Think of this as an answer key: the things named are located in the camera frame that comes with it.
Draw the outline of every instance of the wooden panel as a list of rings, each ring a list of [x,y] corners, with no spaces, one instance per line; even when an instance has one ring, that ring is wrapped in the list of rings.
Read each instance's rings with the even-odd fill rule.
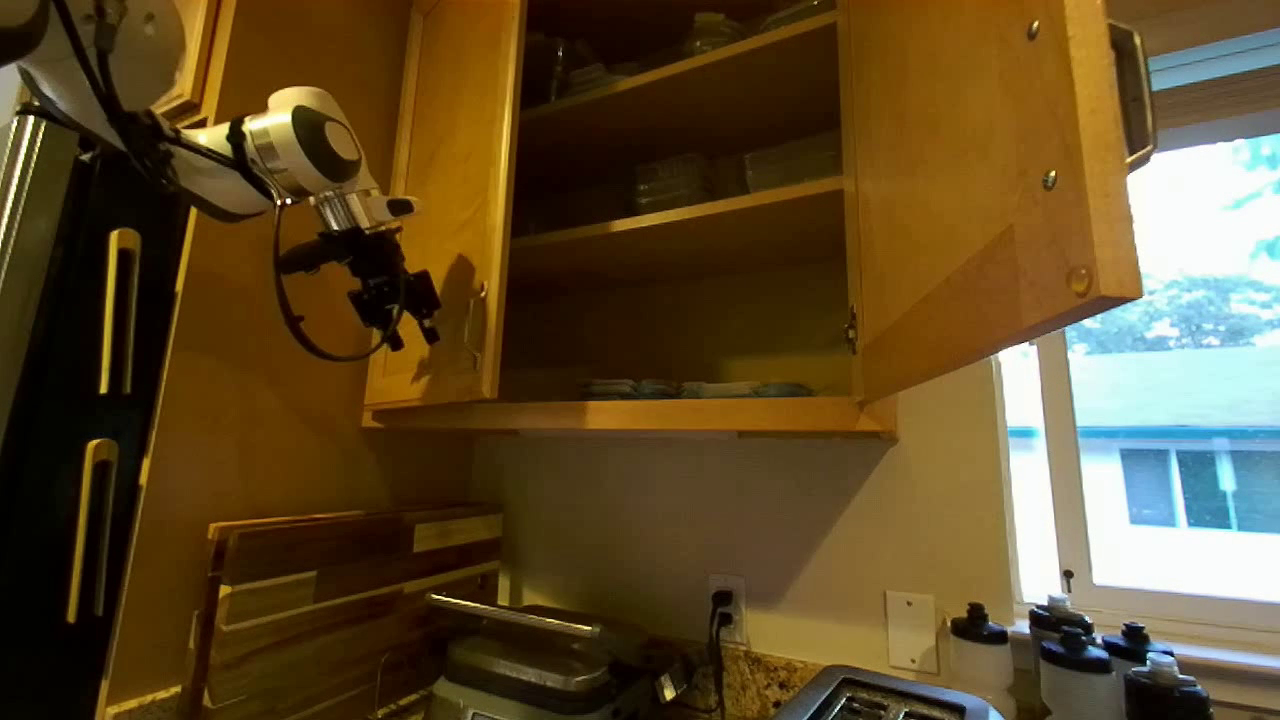
[[[745,151],[837,123],[837,17],[825,14],[525,113],[521,185],[583,179],[688,149]]]
[[[567,233],[516,235],[514,302],[521,303],[525,292],[711,278],[805,261],[845,261],[845,176]]]
[[[393,193],[422,200],[403,258],[442,288],[442,346],[370,365],[370,405],[460,405],[501,393],[514,235],[521,0],[416,0]]]
[[[1158,57],[1280,30],[1277,0],[1110,0],[1110,14],[1143,31]]]
[[[471,510],[211,524],[189,708],[373,716],[426,696],[458,618],[422,595],[492,602],[501,536],[501,517]]]
[[[1141,292],[1102,4],[845,14],[864,398]]]
[[[376,430],[448,432],[745,432],[745,437],[894,437],[894,410],[853,398],[784,401],[509,401],[428,411],[380,411]]]
[[[171,7],[186,23],[186,61],[175,67],[171,91],[157,101],[157,113],[170,121],[189,121],[205,106],[220,0],[175,0]]]

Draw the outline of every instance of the upper cabinet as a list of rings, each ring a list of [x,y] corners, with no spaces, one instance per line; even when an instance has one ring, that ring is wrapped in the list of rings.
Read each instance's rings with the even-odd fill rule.
[[[422,0],[396,193],[442,346],[370,424],[894,432],[1141,292],[1102,4]]]
[[[189,121],[189,115],[202,115],[208,97],[220,0],[175,0],[171,7],[186,23],[186,61],[175,67],[170,97],[157,101],[157,113],[170,121]]]

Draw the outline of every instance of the robotic arm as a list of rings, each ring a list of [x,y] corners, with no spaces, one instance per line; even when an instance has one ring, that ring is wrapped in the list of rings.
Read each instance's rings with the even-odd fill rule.
[[[396,240],[414,200],[380,193],[348,115],[326,89],[282,89],[265,113],[211,129],[164,129],[150,109],[181,65],[171,0],[0,0],[0,65],[24,73],[49,115],[127,151],[215,219],[312,204],[326,233],[277,258],[277,273],[346,264],[359,280],[348,292],[352,308],[380,346],[403,350],[396,333],[403,314],[435,341],[434,278],[408,273]]]

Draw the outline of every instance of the cabinet shelf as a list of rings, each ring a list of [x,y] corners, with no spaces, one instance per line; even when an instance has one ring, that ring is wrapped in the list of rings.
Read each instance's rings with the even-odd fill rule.
[[[839,261],[845,176],[514,240],[514,292]]]
[[[557,185],[685,149],[758,149],[837,129],[837,47],[837,14],[821,14],[529,109],[521,121],[521,179]]]
[[[739,432],[739,437],[883,437],[894,410],[862,410],[853,398],[788,401],[506,401],[416,411],[370,411],[370,430],[448,432]]]

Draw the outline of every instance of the appliance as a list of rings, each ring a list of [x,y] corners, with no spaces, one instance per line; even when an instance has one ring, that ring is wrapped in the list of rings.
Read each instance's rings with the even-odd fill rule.
[[[688,687],[688,656],[625,626],[448,593],[428,606],[465,620],[434,683],[435,720],[635,720]]]
[[[0,149],[0,716],[95,716],[186,204],[41,115]]]
[[[1001,720],[967,692],[831,665],[818,671],[780,720]]]

